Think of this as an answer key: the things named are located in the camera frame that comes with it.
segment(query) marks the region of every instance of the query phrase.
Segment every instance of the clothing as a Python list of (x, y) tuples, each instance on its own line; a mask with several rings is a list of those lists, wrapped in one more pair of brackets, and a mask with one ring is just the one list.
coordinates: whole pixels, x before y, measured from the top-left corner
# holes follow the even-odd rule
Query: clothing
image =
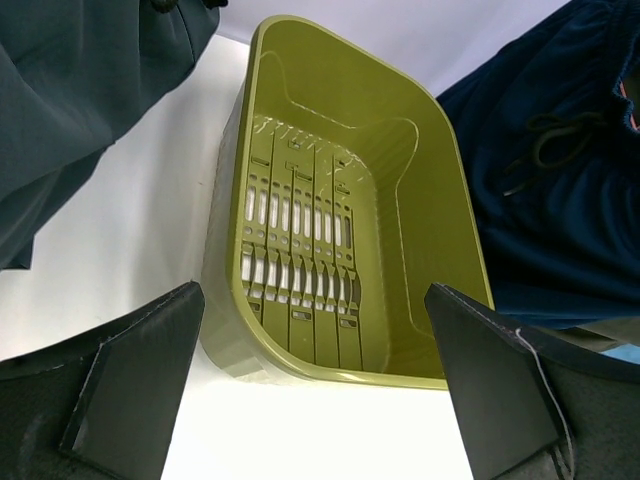
[(620, 92), (639, 35), (640, 2), (573, 0), (439, 97), (499, 312), (556, 330), (640, 316), (640, 134)]
[(189, 75), (218, 22), (201, 0), (165, 14), (149, 0), (0, 12), (0, 270), (24, 263), (104, 151)]

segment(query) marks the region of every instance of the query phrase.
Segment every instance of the white wall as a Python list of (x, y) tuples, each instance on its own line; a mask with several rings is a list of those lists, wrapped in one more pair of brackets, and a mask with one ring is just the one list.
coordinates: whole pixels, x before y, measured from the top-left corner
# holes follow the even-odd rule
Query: white wall
[(220, 33), (249, 42), (264, 18), (313, 20), (438, 94), (567, 0), (230, 0)]

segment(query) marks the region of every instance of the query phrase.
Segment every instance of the green plastic basket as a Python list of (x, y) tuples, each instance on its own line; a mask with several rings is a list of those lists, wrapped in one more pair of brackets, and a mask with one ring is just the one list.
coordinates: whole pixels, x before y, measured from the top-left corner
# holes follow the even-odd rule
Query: green plastic basket
[(444, 113), (327, 30), (266, 20), (220, 147), (208, 355), (252, 381), (446, 388), (433, 282), (493, 306)]

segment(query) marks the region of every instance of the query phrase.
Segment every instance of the dark green fabric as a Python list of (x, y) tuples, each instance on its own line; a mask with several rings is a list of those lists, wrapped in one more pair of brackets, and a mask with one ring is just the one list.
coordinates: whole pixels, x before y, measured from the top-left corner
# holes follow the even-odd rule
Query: dark green fabric
[(180, 0), (11, 2), (0, 13), (0, 269), (100, 156), (192, 71), (218, 9)]

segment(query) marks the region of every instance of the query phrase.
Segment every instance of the plastic tub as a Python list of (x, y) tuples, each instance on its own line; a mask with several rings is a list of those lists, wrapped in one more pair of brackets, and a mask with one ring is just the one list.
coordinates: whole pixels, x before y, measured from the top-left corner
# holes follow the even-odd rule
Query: plastic tub
[(220, 147), (208, 355), (251, 381), (446, 388), (432, 282), (493, 306), (444, 113), (327, 30), (266, 20)]

